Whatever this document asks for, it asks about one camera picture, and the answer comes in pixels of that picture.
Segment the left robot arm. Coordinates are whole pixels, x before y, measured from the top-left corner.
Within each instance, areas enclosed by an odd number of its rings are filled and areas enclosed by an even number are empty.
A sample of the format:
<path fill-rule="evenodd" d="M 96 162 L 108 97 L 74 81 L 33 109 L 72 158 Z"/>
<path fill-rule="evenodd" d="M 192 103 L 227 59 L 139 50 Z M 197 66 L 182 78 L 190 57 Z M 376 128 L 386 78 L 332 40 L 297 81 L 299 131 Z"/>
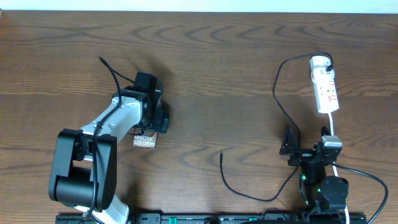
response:
<path fill-rule="evenodd" d="M 117 147 L 130 130 L 140 142 L 167 132 L 169 116 L 162 94 L 158 78 L 139 72 L 90 124 L 63 129 L 55 145 L 50 200 L 81 211 L 83 219 L 95 223 L 128 223 L 130 208 L 115 194 Z"/>

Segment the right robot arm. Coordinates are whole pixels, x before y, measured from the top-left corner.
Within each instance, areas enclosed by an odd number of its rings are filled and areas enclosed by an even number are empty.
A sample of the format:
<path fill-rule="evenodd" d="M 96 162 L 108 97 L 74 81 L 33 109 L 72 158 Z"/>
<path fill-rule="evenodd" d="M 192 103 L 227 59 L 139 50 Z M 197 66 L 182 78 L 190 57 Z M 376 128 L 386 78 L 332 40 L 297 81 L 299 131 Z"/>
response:
<path fill-rule="evenodd" d="M 292 128 L 285 130 L 279 154 L 288 156 L 288 165 L 301 168 L 299 191 L 307 207 L 298 215 L 306 223 L 326 222 L 326 216 L 343 223 L 339 213 L 346 208 L 349 183 L 342 177 L 326 174 L 326 166 L 336 161 L 342 150 L 338 136 L 332 136 L 326 127 L 321 139 L 311 149 L 301 149 Z"/>

